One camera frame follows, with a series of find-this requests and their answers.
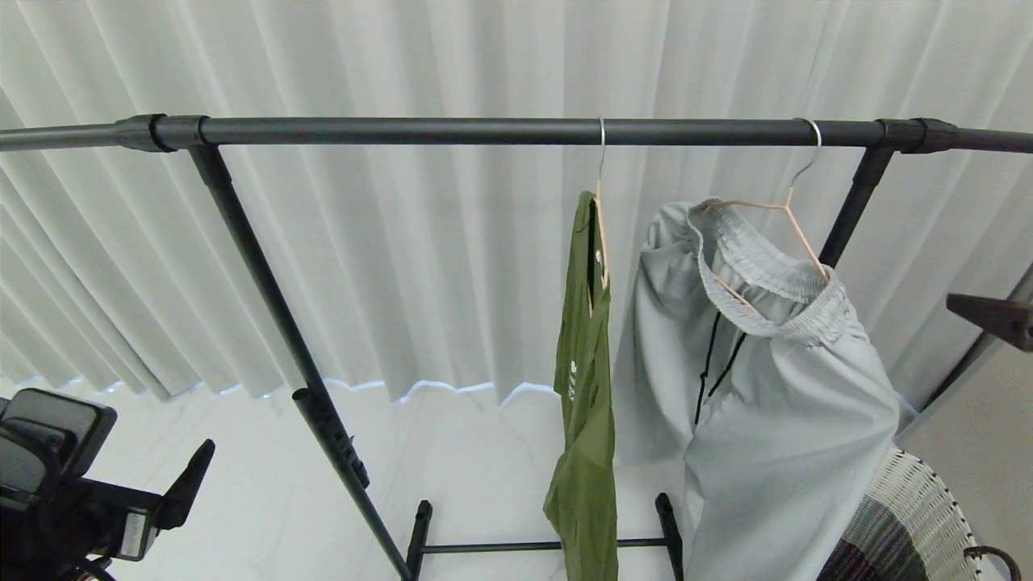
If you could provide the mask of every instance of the green shirt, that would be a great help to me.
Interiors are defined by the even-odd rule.
[[[609,287],[595,195],[582,192],[570,238],[553,389],[563,401],[564,452],[543,508],[563,544],[567,579],[617,580]]]

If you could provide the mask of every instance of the silver metal hook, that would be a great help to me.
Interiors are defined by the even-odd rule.
[[[807,121],[811,124],[811,127],[814,128],[814,135],[817,137],[817,145],[814,147],[814,155],[811,156],[811,160],[807,162],[807,165],[801,167],[800,171],[793,175],[792,179],[789,180],[789,191],[792,191],[793,186],[796,185],[796,178],[803,176],[804,172],[810,170],[811,165],[814,165],[814,162],[818,160],[818,154],[821,153],[821,129],[818,128],[818,124],[810,119],[804,119],[803,117],[797,117],[796,119]]]
[[[599,139],[602,143],[602,153],[599,155],[599,182],[602,182],[602,162],[606,159],[606,122],[599,118]]]

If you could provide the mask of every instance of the black metal clothes rack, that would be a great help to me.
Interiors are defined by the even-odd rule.
[[[818,121],[822,145],[860,147],[865,154],[840,209],[820,261],[835,267],[894,154],[950,149],[1033,154],[1033,133],[961,128],[937,119]],[[608,146],[808,146],[811,125],[803,120],[607,119]],[[305,339],[290,313],[219,152],[222,145],[598,145],[598,119],[407,119],[238,118],[138,115],[98,125],[0,130],[0,152],[125,147],[144,152],[186,150],[215,198],[238,250],[301,370],[306,387],[292,395],[331,464],[401,579],[418,581],[425,555],[559,549],[558,542],[428,545],[433,508],[422,500],[407,555],[402,556],[366,488],[370,479],[331,401]],[[663,537],[631,539],[621,547],[667,548],[676,579],[682,580],[682,543],[670,502],[656,498]]]

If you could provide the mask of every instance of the white marble floor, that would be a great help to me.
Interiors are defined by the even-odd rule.
[[[12,387],[2,393],[10,397]],[[128,390],[73,395],[115,407],[119,421],[88,476],[163,492],[206,438],[217,445],[186,526],[147,558],[118,562],[120,581],[397,579],[286,389],[262,399],[193,392],[161,403]],[[434,506],[431,543],[555,540],[541,502],[562,449],[559,400],[522,391],[499,405],[491,388],[426,387],[393,403],[379,387],[331,393],[371,479],[370,495],[400,549],[419,500]],[[679,511],[676,466],[618,470],[622,537],[659,536],[666,491]],[[661,548],[620,553],[621,579],[668,580]],[[559,552],[432,555],[421,579],[564,579]]]

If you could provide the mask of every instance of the curtain fold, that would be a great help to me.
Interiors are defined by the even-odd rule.
[[[1033,131],[1033,5],[392,0],[0,3],[0,126],[213,117],[938,117]],[[600,148],[224,147],[326,377],[552,383],[577,193]],[[608,148],[619,335],[659,205],[772,202],[809,148]],[[794,213],[819,247],[858,150],[822,150]],[[978,336],[947,292],[1006,296],[1033,263],[1033,161],[898,155],[839,272],[920,405]],[[184,153],[0,155],[0,366],[175,396],[300,376]],[[747,210],[803,257],[774,213]]]

